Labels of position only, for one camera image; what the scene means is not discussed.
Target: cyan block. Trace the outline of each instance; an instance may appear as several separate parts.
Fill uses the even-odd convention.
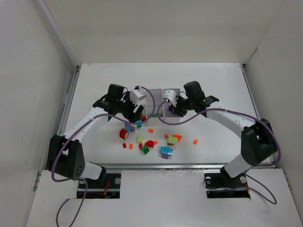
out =
[[[131,132],[136,131],[136,128],[134,126],[132,126],[131,124],[125,123],[125,129],[127,130],[127,128],[129,128]]]
[[[161,147],[161,148],[160,148],[160,153],[161,153],[161,154],[164,154],[164,155],[172,156],[172,152],[173,152],[173,151],[174,151],[173,149],[168,148],[168,147]]]
[[[141,124],[138,124],[138,125],[137,125],[137,128],[138,128],[138,129],[141,128],[141,127],[142,127]]]

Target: small orange piece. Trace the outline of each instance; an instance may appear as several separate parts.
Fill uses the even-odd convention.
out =
[[[177,139],[178,139],[178,141],[180,141],[181,139],[182,139],[182,136],[180,136],[180,135],[176,135],[176,134],[174,134],[174,135],[172,135],[173,137],[176,137]]]

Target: red block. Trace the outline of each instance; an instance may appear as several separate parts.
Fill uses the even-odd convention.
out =
[[[155,146],[155,142],[152,141],[152,140],[149,140],[145,143],[145,145],[148,147],[148,148],[153,148]]]
[[[120,137],[124,140],[126,140],[128,138],[129,132],[126,129],[121,129],[120,131]]]

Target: colored block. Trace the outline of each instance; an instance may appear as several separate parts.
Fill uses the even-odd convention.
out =
[[[129,135],[129,132],[128,132],[128,130],[126,130],[126,129],[121,129],[121,131],[120,131],[120,137],[122,138],[122,139],[127,139],[128,138],[128,135]]]
[[[144,137],[143,136],[138,136],[137,137],[137,142],[138,143],[144,143]]]
[[[148,147],[148,148],[153,148],[155,146],[155,143],[154,141],[152,140],[149,140],[145,143],[145,145]]]
[[[147,154],[150,150],[148,149],[147,146],[144,146],[144,147],[142,148],[142,151],[143,151],[144,154]]]
[[[124,127],[124,129],[126,129],[127,131],[131,132],[132,130],[128,127]]]
[[[170,155],[170,156],[172,156],[172,152],[173,151],[174,151],[173,149],[168,148],[168,147],[161,147],[160,148],[160,153],[164,154],[164,155]]]
[[[178,139],[176,137],[173,137],[173,136],[169,136],[169,140],[168,140],[168,143],[169,144],[177,144],[178,143]]]
[[[171,158],[171,156],[170,155],[166,155],[166,154],[161,154],[161,158],[169,159],[169,158]]]
[[[182,136],[180,136],[180,135],[176,135],[176,134],[174,134],[174,135],[172,135],[173,137],[176,137],[177,139],[178,139],[178,141],[180,141],[181,139],[182,139]]]
[[[137,128],[138,128],[138,129],[141,128],[141,127],[142,127],[141,124],[138,124],[138,125],[137,125]]]
[[[125,129],[126,130],[130,129],[131,132],[136,131],[136,128],[134,127],[134,125],[129,124],[129,123],[125,123]]]

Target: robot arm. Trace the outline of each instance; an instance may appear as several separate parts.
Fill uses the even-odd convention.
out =
[[[196,81],[185,84],[184,89],[187,98],[178,96],[173,90],[167,90],[163,96],[171,102],[169,110],[173,114],[183,117],[188,110],[199,113],[210,108],[229,109],[219,102],[219,99],[213,96],[205,97],[200,84]],[[227,185],[237,180],[243,172],[257,166],[276,152],[271,135],[254,120],[223,111],[208,111],[203,116],[224,125],[241,139],[241,153],[220,170],[222,184]],[[272,130],[267,120],[261,121]]]
[[[135,122],[141,118],[143,106],[140,101],[145,98],[146,93],[139,87],[132,91],[123,93],[124,87],[111,84],[108,93],[97,100],[90,112],[70,131],[62,136],[54,135],[50,140],[47,169],[52,170],[54,160],[60,149],[71,138],[68,146],[68,154],[61,154],[55,168],[55,173],[72,180],[79,178],[89,178],[103,182],[105,179],[105,168],[84,160],[82,145],[88,142],[89,138],[97,130],[107,123],[111,117],[101,116],[100,114],[116,115],[121,113],[130,122]]]

